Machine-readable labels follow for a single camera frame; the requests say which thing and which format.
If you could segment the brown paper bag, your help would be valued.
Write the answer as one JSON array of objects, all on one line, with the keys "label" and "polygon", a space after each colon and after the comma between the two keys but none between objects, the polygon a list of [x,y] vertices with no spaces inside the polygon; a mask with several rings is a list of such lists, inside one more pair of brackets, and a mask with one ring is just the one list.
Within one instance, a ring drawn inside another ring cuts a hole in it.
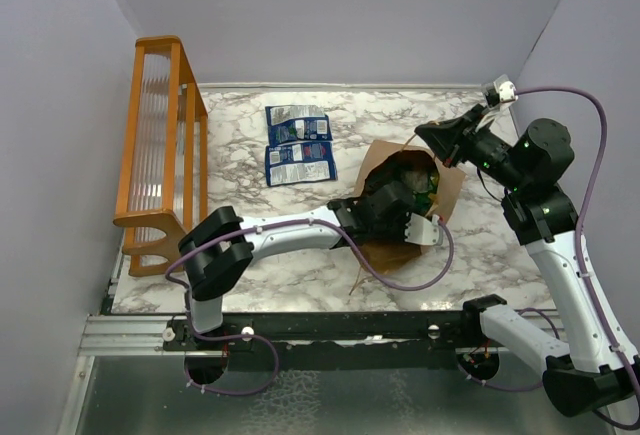
[{"label": "brown paper bag", "polygon": [[[389,182],[399,181],[394,177],[394,171],[401,165],[437,168],[440,175],[437,202],[427,215],[422,216],[436,214],[442,221],[449,221],[465,180],[464,172],[458,168],[445,167],[431,151],[409,143],[373,141],[360,166],[353,194],[369,195]],[[372,268],[387,277],[418,259],[427,252],[427,247],[407,242],[373,241],[365,243],[361,250]]]}]

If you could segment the blue snack bag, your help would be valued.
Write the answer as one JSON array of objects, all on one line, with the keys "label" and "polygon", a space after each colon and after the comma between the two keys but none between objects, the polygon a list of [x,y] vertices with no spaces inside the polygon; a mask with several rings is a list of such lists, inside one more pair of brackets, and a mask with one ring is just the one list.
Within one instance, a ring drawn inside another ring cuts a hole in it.
[{"label": "blue snack bag", "polygon": [[306,141],[265,148],[268,187],[336,181],[332,143]]},{"label": "blue snack bag", "polygon": [[265,115],[270,146],[333,140],[329,117],[316,105],[266,106]]}]

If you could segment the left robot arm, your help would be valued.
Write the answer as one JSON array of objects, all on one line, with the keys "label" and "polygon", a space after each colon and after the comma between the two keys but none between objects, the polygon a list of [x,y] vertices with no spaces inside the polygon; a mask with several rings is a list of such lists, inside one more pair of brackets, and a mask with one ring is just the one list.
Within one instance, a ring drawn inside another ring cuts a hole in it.
[{"label": "left robot arm", "polygon": [[332,199],[304,213],[271,218],[239,216],[233,207],[212,212],[178,244],[189,283],[186,337],[206,350],[220,340],[222,302],[252,263],[305,249],[332,250],[371,241],[417,242],[412,190],[390,182],[374,193]]}]

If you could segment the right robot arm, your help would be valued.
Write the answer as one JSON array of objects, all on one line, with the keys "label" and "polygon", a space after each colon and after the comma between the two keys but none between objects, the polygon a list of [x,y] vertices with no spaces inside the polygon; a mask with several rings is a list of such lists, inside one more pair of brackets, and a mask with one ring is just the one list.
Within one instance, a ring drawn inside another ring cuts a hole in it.
[{"label": "right robot arm", "polygon": [[509,349],[542,378],[545,393],[564,416],[596,413],[634,395],[639,353],[621,329],[588,259],[579,216],[558,181],[574,159],[567,128],[541,118],[514,145],[490,130],[485,107],[415,128],[446,167],[469,162],[502,185],[503,214],[539,269],[563,324],[557,340],[496,296],[468,301],[461,338]]}]

